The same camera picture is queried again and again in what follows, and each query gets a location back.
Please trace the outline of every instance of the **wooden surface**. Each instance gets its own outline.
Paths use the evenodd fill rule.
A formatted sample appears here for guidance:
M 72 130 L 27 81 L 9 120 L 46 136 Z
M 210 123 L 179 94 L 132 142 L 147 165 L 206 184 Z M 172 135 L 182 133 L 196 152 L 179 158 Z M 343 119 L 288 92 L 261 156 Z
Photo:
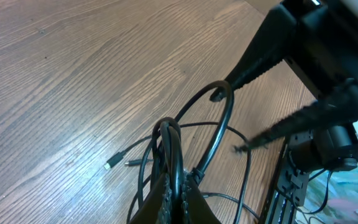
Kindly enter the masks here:
M 244 1 L 0 0 L 0 223 L 124 223 L 138 169 L 103 164 L 223 79 L 263 18 Z M 216 121 L 223 104 L 207 99 L 181 123 Z M 281 63 L 236 92 L 229 124 L 252 136 L 311 100 Z M 183 130 L 187 169 L 212 132 Z M 225 135 L 201 190 L 239 196 L 240 143 Z M 258 213 L 280 143 L 253 152 L 245 203 Z M 208 203 L 232 222 L 234 203 Z

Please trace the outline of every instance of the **wooden table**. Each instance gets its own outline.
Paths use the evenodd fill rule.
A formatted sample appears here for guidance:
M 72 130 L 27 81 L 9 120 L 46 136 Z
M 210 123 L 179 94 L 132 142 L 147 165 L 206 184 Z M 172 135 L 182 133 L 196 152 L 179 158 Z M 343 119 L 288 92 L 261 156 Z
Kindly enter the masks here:
M 0 223 L 124 223 L 138 168 L 103 164 L 230 72 L 275 3 L 255 2 L 0 0 Z M 229 124 L 251 137 L 312 99 L 281 63 L 236 92 Z M 216 121 L 222 109 L 205 96 L 181 123 Z M 212 132 L 183 130 L 187 169 Z M 201 190 L 239 196 L 246 155 L 233 153 L 237 144 L 226 133 Z M 245 203 L 257 213 L 280 144 L 253 151 Z M 232 222 L 235 203 L 208 203 Z

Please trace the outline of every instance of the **connector tip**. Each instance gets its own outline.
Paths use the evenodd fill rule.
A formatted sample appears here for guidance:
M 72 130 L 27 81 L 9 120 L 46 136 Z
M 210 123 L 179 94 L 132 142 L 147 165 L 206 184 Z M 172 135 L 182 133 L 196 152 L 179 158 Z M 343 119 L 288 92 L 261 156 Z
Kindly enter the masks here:
M 106 163 L 103 167 L 104 167 L 106 170 L 111 169 L 111 166 L 110 166 L 110 164 L 108 164 L 108 163 Z

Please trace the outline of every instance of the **brown tabletop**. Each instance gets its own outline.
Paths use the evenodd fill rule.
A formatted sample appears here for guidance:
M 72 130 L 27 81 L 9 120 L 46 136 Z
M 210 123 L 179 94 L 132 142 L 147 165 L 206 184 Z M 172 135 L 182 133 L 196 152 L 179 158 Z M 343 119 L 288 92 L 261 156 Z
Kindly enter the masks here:
M 0 0 L 0 223 L 124 223 L 138 168 L 106 171 L 104 163 L 223 79 L 273 5 L 266 2 Z M 311 100 L 280 63 L 236 92 L 229 124 L 251 137 Z M 181 123 L 217 121 L 222 109 L 205 96 Z M 183 130 L 187 169 L 213 129 Z M 252 152 L 244 201 L 257 213 L 281 142 Z M 226 132 L 201 190 L 239 196 L 246 155 L 233 152 L 237 144 Z M 232 222 L 235 203 L 207 201 Z M 242 213 L 242 223 L 251 220 Z

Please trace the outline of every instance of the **cable strain relief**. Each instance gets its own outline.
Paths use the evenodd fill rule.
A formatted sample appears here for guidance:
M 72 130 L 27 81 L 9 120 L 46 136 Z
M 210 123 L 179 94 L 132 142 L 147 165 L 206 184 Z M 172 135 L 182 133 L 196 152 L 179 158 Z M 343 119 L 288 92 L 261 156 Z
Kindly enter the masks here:
M 191 170 L 191 176 L 193 177 L 196 184 L 199 185 L 203 180 L 205 174 L 194 167 L 193 170 Z

